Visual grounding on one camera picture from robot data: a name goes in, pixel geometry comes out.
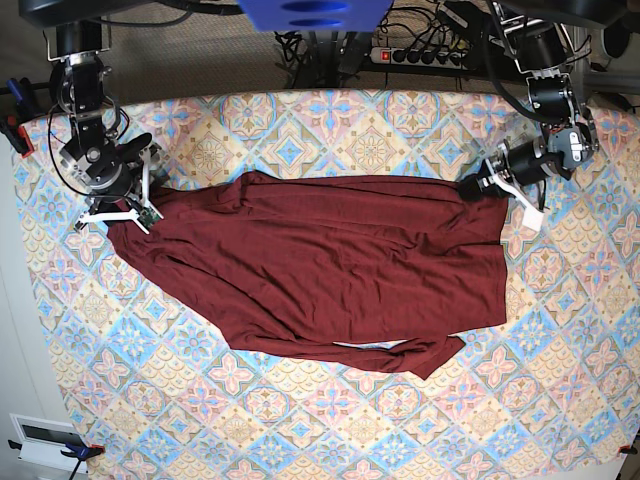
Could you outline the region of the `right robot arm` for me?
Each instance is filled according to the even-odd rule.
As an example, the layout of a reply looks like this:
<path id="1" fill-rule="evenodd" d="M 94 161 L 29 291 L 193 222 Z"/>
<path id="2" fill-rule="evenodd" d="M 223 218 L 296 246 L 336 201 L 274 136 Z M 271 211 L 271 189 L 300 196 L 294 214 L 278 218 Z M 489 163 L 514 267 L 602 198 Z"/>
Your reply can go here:
<path id="1" fill-rule="evenodd" d="M 110 67 L 100 59 L 111 46 L 107 15 L 135 7 L 133 1 L 21 1 L 20 16 L 43 30 L 54 68 L 50 94 L 54 109 L 67 115 L 71 138 L 51 157 L 62 182 L 84 197 L 88 208 L 75 223 L 132 222 L 143 233 L 162 219 L 150 199 L 151 165 L 159 146 L 151 134 L 128 142 L 121 137 L 128 116 L 106 85 Z"/>

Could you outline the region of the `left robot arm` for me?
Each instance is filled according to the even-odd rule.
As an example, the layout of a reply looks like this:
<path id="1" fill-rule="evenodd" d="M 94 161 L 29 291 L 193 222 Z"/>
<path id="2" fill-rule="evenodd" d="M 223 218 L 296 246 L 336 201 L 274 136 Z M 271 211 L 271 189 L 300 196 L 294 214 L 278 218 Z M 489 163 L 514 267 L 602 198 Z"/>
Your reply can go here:
<path id="1" fill-rule="evenodd" d="M 486 10 L 474 4 L 461 12 L 452 4 L 442 10 L 483 61 L 497 93 L 541 128 L 540 136 L 525 144 L 502 143 L 477 172 L 459 181 L 458 193 L 470 202 L 513 196 L 527 205 L 522 189 L 535 185 L 532 209 L 540 212 L 547 179 L 571 179 L 599 149 L 591 111 L 571 80 L 590 44 L 575 45 L 567 28 L 606 27 L 625 9 L 607 9 L 594 1 L 490 1 Z"/>

